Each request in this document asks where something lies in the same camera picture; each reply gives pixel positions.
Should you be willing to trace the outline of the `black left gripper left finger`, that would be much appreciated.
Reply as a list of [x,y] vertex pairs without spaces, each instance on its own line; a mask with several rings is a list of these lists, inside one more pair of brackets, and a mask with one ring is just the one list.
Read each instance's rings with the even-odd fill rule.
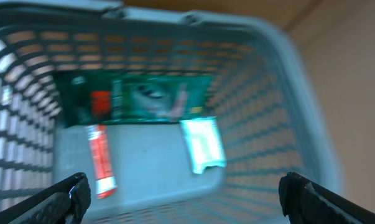
[[0,212],[1,223],[81,223],[91,204],[84,172],[77,172],[30,198]]

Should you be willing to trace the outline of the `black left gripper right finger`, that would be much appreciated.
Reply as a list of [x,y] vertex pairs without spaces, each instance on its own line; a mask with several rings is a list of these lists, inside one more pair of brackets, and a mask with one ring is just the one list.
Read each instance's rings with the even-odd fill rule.
[[375,224],[375,213],[296,172],[280,179],[279,200],[291,224]]

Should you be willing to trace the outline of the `red white stick packet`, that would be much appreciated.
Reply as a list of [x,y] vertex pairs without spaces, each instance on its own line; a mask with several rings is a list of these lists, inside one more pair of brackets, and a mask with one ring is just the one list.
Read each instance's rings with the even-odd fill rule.
[[91,156],[96,176],[96,196],[104,199],[114,194],[117,189],[109,155],[106,126],[95,124],[85,126],[90,145]]

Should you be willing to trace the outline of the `green 3M glove package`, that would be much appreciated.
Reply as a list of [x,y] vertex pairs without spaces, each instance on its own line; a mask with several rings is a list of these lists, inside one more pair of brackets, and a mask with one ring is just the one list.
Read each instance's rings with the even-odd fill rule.
[[80,70],[59,72],[53,80],[70,127],[199,118],[212,77]]

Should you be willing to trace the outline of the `teal white small packet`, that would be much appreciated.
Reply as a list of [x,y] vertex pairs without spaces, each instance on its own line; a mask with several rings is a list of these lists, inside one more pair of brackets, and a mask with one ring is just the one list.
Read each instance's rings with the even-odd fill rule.
[[194,174],[202,174],[209,167],[227,166],[216,117],[181,120],[180,125]]

